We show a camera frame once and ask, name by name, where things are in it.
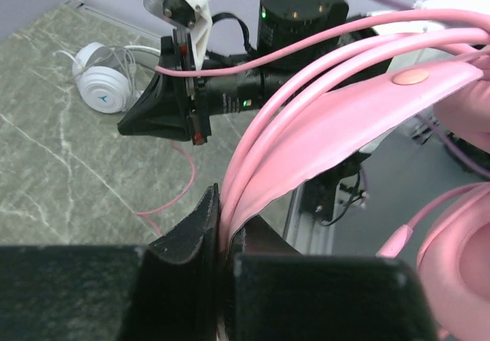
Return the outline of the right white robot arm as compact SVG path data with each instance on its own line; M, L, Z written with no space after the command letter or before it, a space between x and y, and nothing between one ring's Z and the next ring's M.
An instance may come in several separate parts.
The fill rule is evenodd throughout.
M208 16L187 0L145 4L175 29L161 39L156 73L118 131L195 145L207 142L212 116L260 109L286 81L332 51L445 26L427 19L382 23L376 13L351 17L345 0L260 0L256 46L243 25L244 52L226 56L209 51L207 42L213 25L231 13Z

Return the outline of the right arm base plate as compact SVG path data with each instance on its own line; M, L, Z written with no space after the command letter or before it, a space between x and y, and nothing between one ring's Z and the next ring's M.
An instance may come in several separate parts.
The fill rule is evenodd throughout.
M357 152L328 171L322 172L302 186L299 214L309 214L322 226L328 227L339 221L353 203L364 198L361 188L362 162L368 154ZM339 192L348 195L340 204L341 213L334 213Z

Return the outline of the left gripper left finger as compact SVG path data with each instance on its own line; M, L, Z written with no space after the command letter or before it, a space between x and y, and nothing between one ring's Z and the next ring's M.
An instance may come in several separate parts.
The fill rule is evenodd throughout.
M220 218L219 198L218 184L208 186L194 210L149 247L170 264L187 264L198 258L212 261Z

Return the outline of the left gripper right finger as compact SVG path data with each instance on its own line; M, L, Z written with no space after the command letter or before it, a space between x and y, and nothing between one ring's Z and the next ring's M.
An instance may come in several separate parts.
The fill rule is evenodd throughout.
M289 245L261 216L251 218L232 238L229 254L281 254L299 252Z

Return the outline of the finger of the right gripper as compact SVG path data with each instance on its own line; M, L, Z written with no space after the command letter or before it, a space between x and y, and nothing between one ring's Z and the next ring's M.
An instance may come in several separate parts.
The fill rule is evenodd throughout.
M117 123L123 136L154 136L187 142L189 102L185 80L156 74L141 97Z

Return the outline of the white headset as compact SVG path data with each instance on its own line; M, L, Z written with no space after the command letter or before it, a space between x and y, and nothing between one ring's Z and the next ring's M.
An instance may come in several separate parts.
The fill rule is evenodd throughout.
M76 54L57 50L71 59L72 78L84 103L100 113L123 113L143 91L136 84L139 66L154 69L160 50L145 45L107 46L91 42Z

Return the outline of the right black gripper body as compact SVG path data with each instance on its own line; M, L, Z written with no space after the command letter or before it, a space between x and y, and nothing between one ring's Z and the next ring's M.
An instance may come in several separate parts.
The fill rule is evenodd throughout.
M175 29L171 37L162 39L160 66L177 72L196 70L189 32ZM171 130L170 137L204 145L211 135L211 124L204 97L199 94L200 78L167 76L165 80L163 120Z

